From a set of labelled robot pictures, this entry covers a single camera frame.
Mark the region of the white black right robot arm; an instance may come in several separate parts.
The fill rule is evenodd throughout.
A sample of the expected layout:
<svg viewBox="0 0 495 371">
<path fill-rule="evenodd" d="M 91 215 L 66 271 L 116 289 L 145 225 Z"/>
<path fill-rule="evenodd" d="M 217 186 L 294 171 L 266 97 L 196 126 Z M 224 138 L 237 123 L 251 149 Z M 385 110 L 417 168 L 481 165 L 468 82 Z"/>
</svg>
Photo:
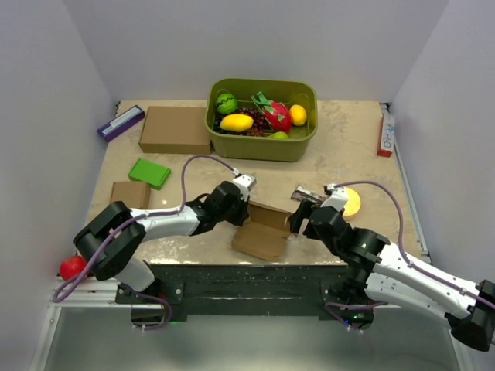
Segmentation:
<svg viewBox="0 0 495 371">
<path fill-rule="evenodd" d="M 486 352 L 494 335 L 494 284 L 455 277 L 407 253 L 372 230 L 352 227 L 341 212 L 304 201 L 288 219 L 293 233 L 322 242 L 348 265 L 330 292 L 337 306 L 366 301 L 401 306 L 438 319 L 454 339 Z"/>
</svg>

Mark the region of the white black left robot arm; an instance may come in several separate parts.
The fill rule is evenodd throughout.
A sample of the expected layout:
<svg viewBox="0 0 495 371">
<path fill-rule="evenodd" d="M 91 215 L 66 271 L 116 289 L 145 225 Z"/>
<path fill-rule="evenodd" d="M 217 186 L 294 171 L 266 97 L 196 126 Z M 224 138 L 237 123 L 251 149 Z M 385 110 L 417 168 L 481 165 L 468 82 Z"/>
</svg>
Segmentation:
<svg viewBox="0 0 495 371">
<path fill-rule="evenodd" d="M 122 201 L 113 202 L 74 237 L 74 244 L 85 261 L 96 258 L 90 272 L 99 281 L 115 278 L 133 289 L 141 302 L 152 303 L 159 297 L 160 284 L 151 268 L 134 256 L 139 245 L 207 233 L 221 222 L 242 226 L 255 183 L 250 175 L 223 181 L 182 209 L 130 209 Z"/>
</svg>

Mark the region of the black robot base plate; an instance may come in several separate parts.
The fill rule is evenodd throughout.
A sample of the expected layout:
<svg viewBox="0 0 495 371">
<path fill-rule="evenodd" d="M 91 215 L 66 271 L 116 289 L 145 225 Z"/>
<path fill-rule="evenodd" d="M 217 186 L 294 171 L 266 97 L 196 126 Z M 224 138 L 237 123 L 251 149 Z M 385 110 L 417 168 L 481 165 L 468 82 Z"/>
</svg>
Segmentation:
<svg viewBox="0 0 495 371">
<path fill-rule="evenodd" d="M 191 315 L 337 316 L 358 328 L 374 320 L 369 301 L 351 301 L 335 290 L 345 266 L 153 264 L 157 283 L 148 289 L 172 306 L 172 320 Z"/>
</svg>

